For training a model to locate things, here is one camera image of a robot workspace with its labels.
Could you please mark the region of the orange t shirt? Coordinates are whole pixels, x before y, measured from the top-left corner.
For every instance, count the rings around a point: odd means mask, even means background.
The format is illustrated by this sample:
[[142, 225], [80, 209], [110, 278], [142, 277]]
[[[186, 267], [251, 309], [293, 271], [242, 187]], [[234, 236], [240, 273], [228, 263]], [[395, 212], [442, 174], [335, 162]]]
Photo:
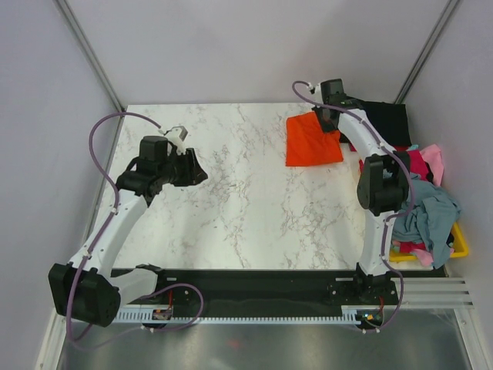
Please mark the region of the orange t shirt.
[[315, 113], [289, 117], [286, 129], [287, 167], [314, 167], [344, 161], [340, 132], [324, 133]]

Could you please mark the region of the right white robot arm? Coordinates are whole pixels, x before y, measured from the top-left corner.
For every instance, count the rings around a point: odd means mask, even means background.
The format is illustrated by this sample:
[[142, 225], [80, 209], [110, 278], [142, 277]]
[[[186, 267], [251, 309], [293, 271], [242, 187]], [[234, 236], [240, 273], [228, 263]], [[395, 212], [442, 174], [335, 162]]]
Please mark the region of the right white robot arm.
[[391, 233], [402, 203], [410, 194], [410, 159], [398, 153], [371, 124], [362, 105], [344, 91], [341, 79], [310, 86], [322, 130], [338, 130], [363, 160], [357, 199], [364, 209], [365, 230], [361, 257], [350, 280], [329, 286], [332, 299], [341, 304], [397, 303], [396, 287], [388, 262]]

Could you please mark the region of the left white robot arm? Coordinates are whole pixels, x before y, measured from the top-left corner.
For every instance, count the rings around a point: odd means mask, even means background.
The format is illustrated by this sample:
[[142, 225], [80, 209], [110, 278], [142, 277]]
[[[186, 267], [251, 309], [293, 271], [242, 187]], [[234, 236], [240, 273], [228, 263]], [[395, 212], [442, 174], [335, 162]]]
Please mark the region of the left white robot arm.
[[54, 264], [49, 271], [58, 314], [106, 327], [122, 306], [139, 298], [166, 300], [169, 285], [155, 267], [135, 267], [118, 277], [111, 273], [130, 231], [165, 185], [191, 187], [207, 180], [194, 149], [184, 144], [186, 135], [178, 126], [141, 139], [138, 156], [116, 180], [115, 203], [105, 220], [67, 264]]

